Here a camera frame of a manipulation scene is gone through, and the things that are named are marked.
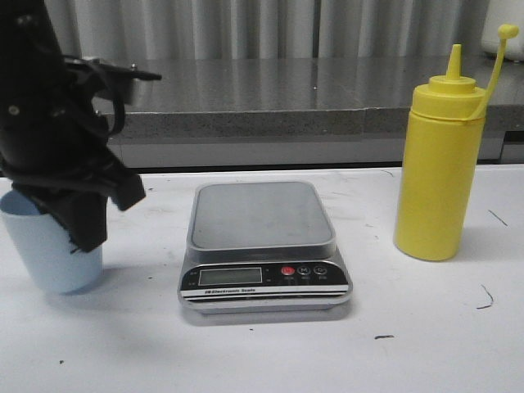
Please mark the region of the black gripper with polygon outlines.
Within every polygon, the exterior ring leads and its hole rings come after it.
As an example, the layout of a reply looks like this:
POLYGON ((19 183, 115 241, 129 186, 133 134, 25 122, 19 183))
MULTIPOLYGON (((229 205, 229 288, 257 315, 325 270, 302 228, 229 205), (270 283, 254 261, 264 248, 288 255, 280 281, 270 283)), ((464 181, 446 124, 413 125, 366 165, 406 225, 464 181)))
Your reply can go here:
POLYGON ((107 200, 127 210, 145 191, 106 145, 125 104, 88 95, 64 55, 44 2, 2 2, 2 171, 90 252, 107 239, 107 200))

